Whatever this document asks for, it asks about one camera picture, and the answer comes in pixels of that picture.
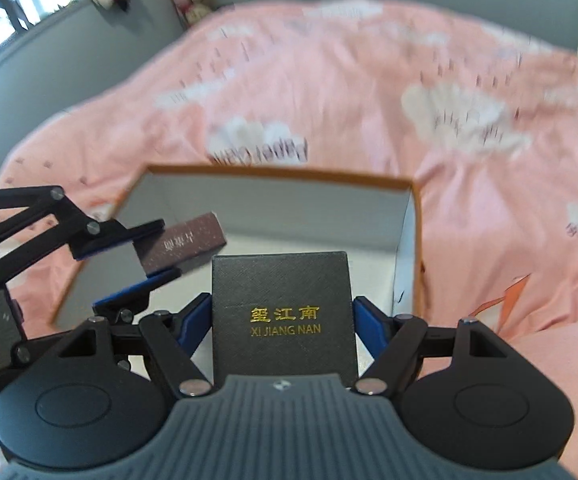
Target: pink blanket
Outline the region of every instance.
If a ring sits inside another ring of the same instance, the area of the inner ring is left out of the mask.
[[[197,162],[415,178],[425,317],[479,316],[569,394],[577,425],[563,463],[578,475],[574,54],[418,4],[238,7],[39,128],[0,187],[60,184],[106,218],[144,164]],[[29,336],[52,329],[75,271],[63,250],[12,283]]]

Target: blue gripper pad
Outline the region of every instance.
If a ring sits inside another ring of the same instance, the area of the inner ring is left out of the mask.
[[[0,480],[573,480],[550,460],[513,472],[456,465],[407,433],[389,400],[337,375],[230,376],[179,400],[162,430],[118,462],[78,472],[11,464]]]
[[[389,317],[362,296],[355,298],[352,306],[354,308],[355,333],[371,357],[377,359],[389,344],[389,336],[387,336],[383,326]]]
[[[211,328],[211,294],[199,294],[190,305],[192,308],[176,336],[176,341],[188,356],[194,354]]]

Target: open box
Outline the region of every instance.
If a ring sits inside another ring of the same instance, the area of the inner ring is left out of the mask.
[[[209,211],[227,238],[221,254],[345,251],[353,296],[389,315],[421,314],[420,206],[408,180],[272,167],[150,167],[114,217],[127,227],[158,218],[172,226]],[[131,244],[93,256],[72,282],[57,325],[74,327],[96,300],[144,277]],[[177,312],[201,292],[211,292],[211,265],[154,291],[145,314]],[[358,338],[356,344],[362,373],[372,358]],[[211,334],[193,360],[213,377]],[[141,359],[132,359],[132,369],[144,374]]]

